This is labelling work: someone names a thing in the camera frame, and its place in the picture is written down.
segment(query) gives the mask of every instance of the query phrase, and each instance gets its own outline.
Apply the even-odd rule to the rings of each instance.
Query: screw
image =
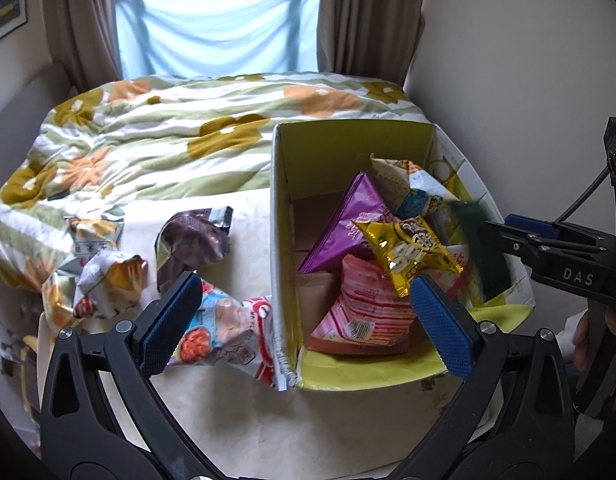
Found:
[[[545,339],[545,341],[552,341],[554,339],[554,333],[552,332],[552,330],[549,330],[547,328],[542,328],[541,332],[539,332],[539,335],[542,339]]]
[[[117,332],[120,334],[124,334],[128,332],[132,327],[132,321],[130,321],[129,319],[122,319],[119,323],[117,323],[117,326],[115,326],[115,330],[117,330]]]
[[[491,321],[483,321],[478,326],[479,330],[484,334],[493,334],[496,332],[496,325]]]
[[[72,328],[67,326],[66,328],[63,328],[63,329],[60,330],[60,332],[59,332],[59,339],[67,339],[71,335],[72,335]]]

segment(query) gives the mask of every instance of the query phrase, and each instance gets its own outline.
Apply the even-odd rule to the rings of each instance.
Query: black cable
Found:
[[[610,168],[608,166],[606,166],[605,168],[603,168],[603,171],[601,171],[601,173],[599,173],[599,176],[597,178],[594,179],[594,182],[590,184],[590,186],[588,186],[588,189],[586,189],[583,194],[577,198],[574,203],[568,207],[568,209],[566,209],[561,216],[559,216],[556,221],[557,222],[563,222],[565,219],[567,219],[573,212],[575,212],[577,209],[579,209],[579,207],[581,206],[581,204],[583,202],[585,202],[586,200],[588,200],[588,198],[590,197],[590,195],[592,193],[594,193],[594,191],[596,190],[596,188],[599,187],[599,185],[601,184],[601,182],[603,182],[605,180],[605,178],[610,174]]]

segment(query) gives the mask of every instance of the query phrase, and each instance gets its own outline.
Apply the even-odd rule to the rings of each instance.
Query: yellow snack bag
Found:
[[[377,261],[392,278],[400,297],[422,269],[463,272],[421,216],[396,223],[354,222],[373,248]]]

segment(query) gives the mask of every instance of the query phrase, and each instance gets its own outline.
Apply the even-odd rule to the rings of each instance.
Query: white wall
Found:
[[[614,0],[424,0],[406,91],[470,159],[502,214],[554,219],[604,165],[616,116]],[[614,232],[609,181],[572,221]],[[584,300],[535,286],[523,327],[556,330]]]
[[[27,0],[28,22],[0,39],[0,110],[50,64],[41,0]]]

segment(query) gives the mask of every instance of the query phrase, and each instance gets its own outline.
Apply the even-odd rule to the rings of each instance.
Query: pink snack bag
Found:
[[[349,254],[343,259],[341,294],[311,336],[350,343],[354,354],[362,353],[359,345],[390,347],[400,353],[408,349],[415,317],[409,298],[399,297],[376,263]]]
[[[370,260],[373,251],[353,220],[396,222],[373,181],[363,171],[355,175],[319,240],[299,266],[300,274],[318,270],[339,271],[346,254]]]

